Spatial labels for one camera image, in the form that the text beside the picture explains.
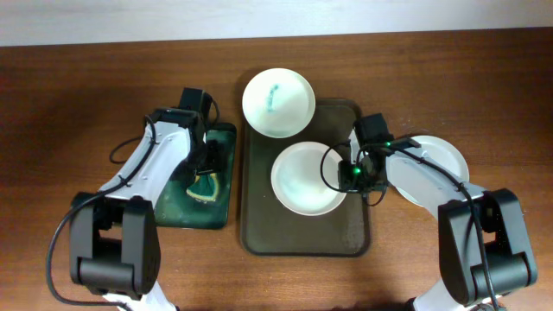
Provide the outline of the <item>white plate small teal spot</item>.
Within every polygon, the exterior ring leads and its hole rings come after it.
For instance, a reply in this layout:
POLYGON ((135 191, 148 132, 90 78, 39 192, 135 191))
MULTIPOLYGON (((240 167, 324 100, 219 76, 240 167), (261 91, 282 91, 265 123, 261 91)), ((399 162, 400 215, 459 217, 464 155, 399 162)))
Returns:
MULTIPOLYGON (((396 144, 411 154, 445 169, 457 181, 469 180, 467 162, 451 143, 436 136, 412 136, 396 144)), ((388 182, 411 203, 436 215, 438 206, 461 200, 454 183, 437 170, 395 151, 385 159, 388 182)))

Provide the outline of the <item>green and yellow sponge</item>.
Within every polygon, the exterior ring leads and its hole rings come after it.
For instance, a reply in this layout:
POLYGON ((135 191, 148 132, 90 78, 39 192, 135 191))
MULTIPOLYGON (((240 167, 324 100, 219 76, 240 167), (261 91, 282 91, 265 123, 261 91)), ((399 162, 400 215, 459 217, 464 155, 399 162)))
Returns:
POLYGON ((219 191, 220 186, 216 173, 196 175, 194 183, 186 189, 189 197, 202 202, 216 201, 219 191))

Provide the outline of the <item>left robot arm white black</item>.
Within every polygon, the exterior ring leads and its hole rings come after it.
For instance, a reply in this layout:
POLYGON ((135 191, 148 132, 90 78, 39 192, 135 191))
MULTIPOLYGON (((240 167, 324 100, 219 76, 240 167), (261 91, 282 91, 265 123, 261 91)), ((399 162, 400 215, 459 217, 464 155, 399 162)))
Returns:
POLYGON ((174 310, 157 281, 161 247, 155 207, 171 180, 184 187, 219 171, 209 113, 217 108, 200 89, 183 90, 174 108, 145 118, 144 134, 130 158, 97 193, 72 203, 70 277, 100 305, 121 310, 174 310))

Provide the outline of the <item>white plate large teal stain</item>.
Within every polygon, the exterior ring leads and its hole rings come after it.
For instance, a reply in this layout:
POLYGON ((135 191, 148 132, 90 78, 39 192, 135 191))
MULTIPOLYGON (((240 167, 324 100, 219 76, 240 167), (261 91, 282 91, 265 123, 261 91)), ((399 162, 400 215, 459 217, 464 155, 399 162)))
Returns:
POLYGON ((330 213, 346 198, 336 190, 341 161, 338 152, 323 143, 295 143, 272 165, 273 192, 294 213, 309 217, 330 213))

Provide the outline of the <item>white plate teal streak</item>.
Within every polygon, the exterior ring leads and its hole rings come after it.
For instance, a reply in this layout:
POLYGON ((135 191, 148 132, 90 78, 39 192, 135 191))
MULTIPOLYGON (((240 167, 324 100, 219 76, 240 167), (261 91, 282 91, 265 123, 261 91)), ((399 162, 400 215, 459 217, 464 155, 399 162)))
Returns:
POLYGON ((299 73, 271 68, 246 85, 242 110, 247 123, 259 134, 287 138, 304 130, 315 114, 312 86, 299 73))

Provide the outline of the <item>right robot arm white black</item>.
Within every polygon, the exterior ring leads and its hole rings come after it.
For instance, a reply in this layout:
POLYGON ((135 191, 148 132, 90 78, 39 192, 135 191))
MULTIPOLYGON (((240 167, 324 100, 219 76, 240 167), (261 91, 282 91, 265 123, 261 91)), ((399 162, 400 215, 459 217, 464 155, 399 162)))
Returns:
POLYGON ((518 197, 452 173, 410 137, 396 139, 381 114, 353 122, 351 156, 338 167, 339 190, 397 187, 438 222, 440 280, 409 299, 408 310, 499 310, 499 297, 530 287, 537 265, 518 197))

